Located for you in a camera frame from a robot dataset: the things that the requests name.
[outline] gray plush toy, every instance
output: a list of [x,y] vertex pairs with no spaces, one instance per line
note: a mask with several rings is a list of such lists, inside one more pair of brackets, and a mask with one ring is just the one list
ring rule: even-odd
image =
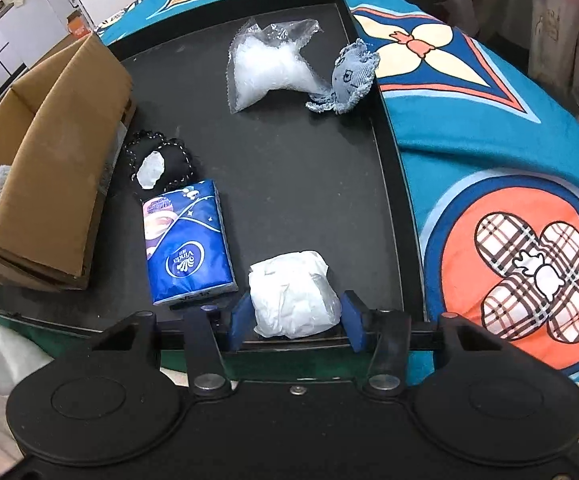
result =
[[374,71],[380,56],[370,52],[360,38],[342,49],[332,73],[332,91],[329,94],[310,94],[313,102],[307,109],[322,113],[333,110],[344,114],[354,108],[368,94],[374,81]]

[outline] plaid flower pattern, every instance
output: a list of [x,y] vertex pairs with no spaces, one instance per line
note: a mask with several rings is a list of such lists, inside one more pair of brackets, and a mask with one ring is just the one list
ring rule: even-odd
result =
[[554,340],[579,342],[579,232],[553,222],[540,237],[510,213],[485,216],[474,243],[480,257],[502,280],[481,304],[490,332],[517,340],[547,325]]

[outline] tissue pack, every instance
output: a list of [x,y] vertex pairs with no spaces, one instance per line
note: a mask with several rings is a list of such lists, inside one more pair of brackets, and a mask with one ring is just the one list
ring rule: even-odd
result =
[[153,304],[238,290],[211,180],[148,200],[143,224]]

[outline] plastic bag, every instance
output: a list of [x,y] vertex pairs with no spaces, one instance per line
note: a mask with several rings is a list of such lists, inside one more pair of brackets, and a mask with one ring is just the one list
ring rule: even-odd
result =
[[533,0],[528,75],[565,95],[578,37],[579,0]]
[[236,33],[228,60],[228,104],[235,113],[281,88],[322,94],[329,85],[300,55],[321,30],[316,20],[272,23],[263,30],[253,18]]
[[327,264],[314,251],[281,254],[254,264],[249,275],[256,333],[297,338],[341,319],[341,302],[327,282]]

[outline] wrapped white object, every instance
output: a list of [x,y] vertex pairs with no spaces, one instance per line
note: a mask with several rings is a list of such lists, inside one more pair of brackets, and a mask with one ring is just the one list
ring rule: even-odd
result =
[[228,104],[232,113],[281,88],[326,93],[323,81],[300,55],[318,32],[316,20],[272,23],[263,30],[250,19],[234,37],[228,61]]
[[136,172],[138,184],[143,189],[154,189],[156,182],[161,178],[165,170],[166,162],[163,155],[158,152],[150,153],[145,157],[145,160],[143,160],[143,163]]
[[249,285],[254,330],[263,337],[314,335],[341,319],[341,302],[327,282],[327,264],[315,251],[281,254],[254,264]]

